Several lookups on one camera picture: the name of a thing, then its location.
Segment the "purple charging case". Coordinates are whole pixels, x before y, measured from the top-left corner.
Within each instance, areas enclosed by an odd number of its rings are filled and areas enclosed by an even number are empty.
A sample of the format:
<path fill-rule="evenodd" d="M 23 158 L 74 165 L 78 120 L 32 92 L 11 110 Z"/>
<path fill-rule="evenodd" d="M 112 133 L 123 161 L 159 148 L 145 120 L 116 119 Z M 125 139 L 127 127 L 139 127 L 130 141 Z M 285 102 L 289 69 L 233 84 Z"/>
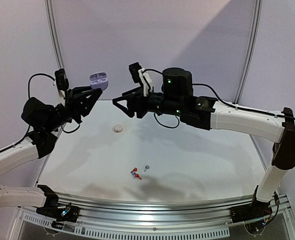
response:
<path fill-rule="evenodd" d="M 106 72 L 92 73 L 89 76 L 89 81 L 90 81 L 90 87 L 93 90 L 101 89 L 102 91 L 104 91 L 107 89 L 107 87 L 109 85 L 109 81 L 108 81 Z"/>

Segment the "small purple earbud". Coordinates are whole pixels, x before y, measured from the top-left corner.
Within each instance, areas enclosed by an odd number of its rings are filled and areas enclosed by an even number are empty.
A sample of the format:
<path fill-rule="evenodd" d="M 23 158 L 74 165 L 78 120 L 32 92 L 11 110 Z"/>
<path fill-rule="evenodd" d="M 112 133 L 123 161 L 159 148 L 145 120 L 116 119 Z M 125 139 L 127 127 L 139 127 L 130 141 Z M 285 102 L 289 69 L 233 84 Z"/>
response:
<path fill-rule="evenodd" d="M 144 167 L 144 172 L 146 172 L 148 169 L 150 168 L 150 166 L 149 165 L 146 165 L 145 167 Z"/>

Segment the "small red earbud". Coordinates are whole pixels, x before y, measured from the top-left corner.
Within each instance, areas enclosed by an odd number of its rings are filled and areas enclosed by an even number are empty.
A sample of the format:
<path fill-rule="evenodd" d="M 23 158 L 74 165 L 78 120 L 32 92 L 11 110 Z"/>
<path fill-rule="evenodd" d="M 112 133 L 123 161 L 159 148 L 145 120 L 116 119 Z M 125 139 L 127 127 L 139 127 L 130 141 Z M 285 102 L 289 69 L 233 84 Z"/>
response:
<path fill-rule="evenodd" d="M 138 171 L 138 169 L 135 167 L 132 171 L 131 171 L 131 173 L 136 173 Z"/>

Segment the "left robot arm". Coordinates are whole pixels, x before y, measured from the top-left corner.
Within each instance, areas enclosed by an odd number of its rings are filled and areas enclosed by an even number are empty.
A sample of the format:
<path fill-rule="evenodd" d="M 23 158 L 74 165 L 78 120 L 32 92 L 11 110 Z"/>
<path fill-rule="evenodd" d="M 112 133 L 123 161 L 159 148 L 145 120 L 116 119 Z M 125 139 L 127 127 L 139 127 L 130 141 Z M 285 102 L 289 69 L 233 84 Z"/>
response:
<path fill-rule="evenodd" d="M 57 106 L 45 104 L 30 97 L 23 107 L 21 118 L 33 130 L 18 144 L 0 150 L 0 177 L 5 173 L 36 159 L 49 155 L 55 148 L 57 136 L 54 132 L 66 123 L 82 122 L 90 114 L 103 91 L 90 86 L 75 87 L 65 91 L 64 103 Z M 0 186 L 0 208 L 36 207 L 51 217 L 62 213 L 59 197 L 46 185 L 36 187 Z"/>

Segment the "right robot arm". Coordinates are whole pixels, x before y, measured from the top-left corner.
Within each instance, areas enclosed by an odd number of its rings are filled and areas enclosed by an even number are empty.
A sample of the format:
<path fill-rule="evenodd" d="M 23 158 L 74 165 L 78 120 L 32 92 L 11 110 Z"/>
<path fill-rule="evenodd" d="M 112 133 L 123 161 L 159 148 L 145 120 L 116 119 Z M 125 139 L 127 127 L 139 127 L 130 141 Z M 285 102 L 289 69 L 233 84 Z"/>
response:
<path fill-rule="evenodd" d="M 192 73 L 179 67 L 160 72 L 161 92 L 155 92 L 149 70 L 129 68 L 133 81 L 139 84 L 114 98 L 114 106 L 128 117 L 143 118 L 148 112 L 172 115 L 186 125 L 202 130 L 227 130 L 262 137 L 273 142 L 272 160 L 253 194 L 246 214 L 257 218 L 265 211 L 285 173 L 295 167 L 295 119 L 290 108 L 265 111 L 246 108 L 214 97 L 194 96 Z"/>

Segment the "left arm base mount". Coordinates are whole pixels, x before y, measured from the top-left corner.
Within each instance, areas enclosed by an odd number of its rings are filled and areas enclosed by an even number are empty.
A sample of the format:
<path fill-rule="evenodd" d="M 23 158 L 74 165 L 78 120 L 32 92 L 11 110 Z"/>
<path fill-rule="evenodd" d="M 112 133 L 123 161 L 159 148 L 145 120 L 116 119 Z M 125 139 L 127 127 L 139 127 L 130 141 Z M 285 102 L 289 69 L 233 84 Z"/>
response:
<path fill-rule="evenodd" d="M 68 204 L 59 204 L 48 207 L 38 207 L 36 213 L 45 217 L 56 219 L 57 222 L 71 222 L 76 223 L 79 217 L 81 208 Z"/>

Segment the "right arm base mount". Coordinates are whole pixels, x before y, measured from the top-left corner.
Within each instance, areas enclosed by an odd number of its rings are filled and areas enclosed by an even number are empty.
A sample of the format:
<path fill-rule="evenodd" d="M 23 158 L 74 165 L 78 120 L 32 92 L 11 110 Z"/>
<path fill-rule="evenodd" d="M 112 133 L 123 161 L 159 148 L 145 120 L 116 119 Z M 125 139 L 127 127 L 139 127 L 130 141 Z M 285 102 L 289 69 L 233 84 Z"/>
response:
<path fill-rule="evenodd" d="M 249 204 L 231 207 L 230 217 L 233 223 L 246 222 L 269 216 L 273 213 L 269 202 L 252 202 Z"/>

